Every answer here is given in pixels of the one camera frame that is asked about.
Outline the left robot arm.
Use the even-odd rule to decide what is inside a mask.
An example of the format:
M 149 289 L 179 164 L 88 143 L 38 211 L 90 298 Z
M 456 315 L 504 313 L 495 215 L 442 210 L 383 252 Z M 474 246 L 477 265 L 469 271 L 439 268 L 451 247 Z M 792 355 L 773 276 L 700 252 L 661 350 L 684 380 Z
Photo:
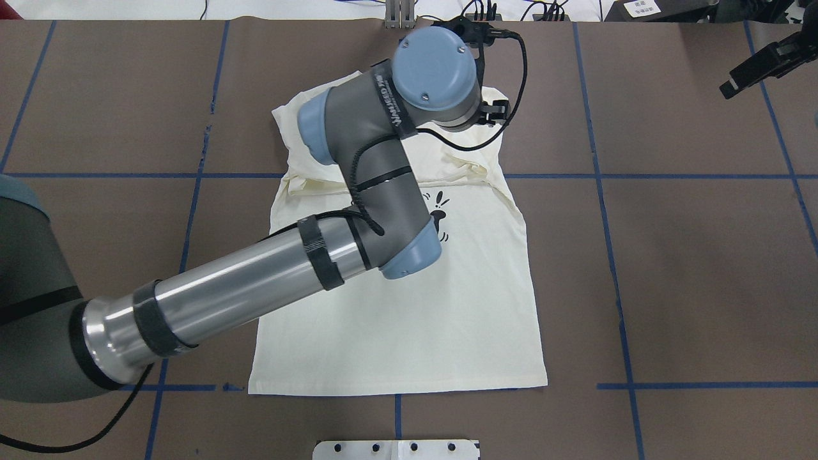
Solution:
M 271 236 L 120 299 L 85 299 L 50 218 L 22 181 L 2 175 L 2 399 L 58 404 L 142 385 L 149 367 L 268 312 L 376 268 L 400 279 L 434 264 L 438 231 L 403 140 L 507 123 L 482 98 L 483 50 L 511 30 L 463 18 L 416 29 L 392 58 L 321 91 L 298 110 L 298 134 L 336 166 L 349 207 Z

